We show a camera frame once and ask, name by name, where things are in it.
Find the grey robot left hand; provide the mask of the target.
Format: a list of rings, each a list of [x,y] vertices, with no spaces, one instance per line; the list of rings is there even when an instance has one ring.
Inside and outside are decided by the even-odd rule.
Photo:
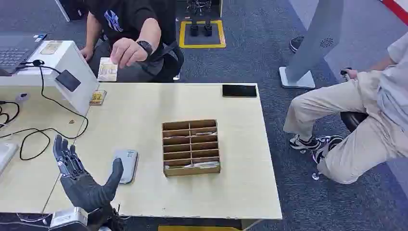
[[[59,134],[54,138],[53,154],[61,173],[60,182],[74,206],[90,213],[110,205],[124,172],[120,158],[113,161],[111,175],[104,185],[100,185],[84,168],[76,154],[76,147],[68,147],[68,140]]]

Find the person's right hand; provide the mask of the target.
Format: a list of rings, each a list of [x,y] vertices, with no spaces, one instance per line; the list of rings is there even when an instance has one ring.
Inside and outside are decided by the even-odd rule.
[[[88,62],[92,57],[94,53],[94,48],[92,46],[86,46],[83,49],[80,50],[80,53],[84,57],[84,59]]]

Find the person's left hand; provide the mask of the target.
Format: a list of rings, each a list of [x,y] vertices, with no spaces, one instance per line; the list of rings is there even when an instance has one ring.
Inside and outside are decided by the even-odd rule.
[[[129,38],[121,38],[113,44],[110,59],[112,63],[120,68],[131,66],[135,62],[145,61],[148,57],[147,51],[136,41]]]

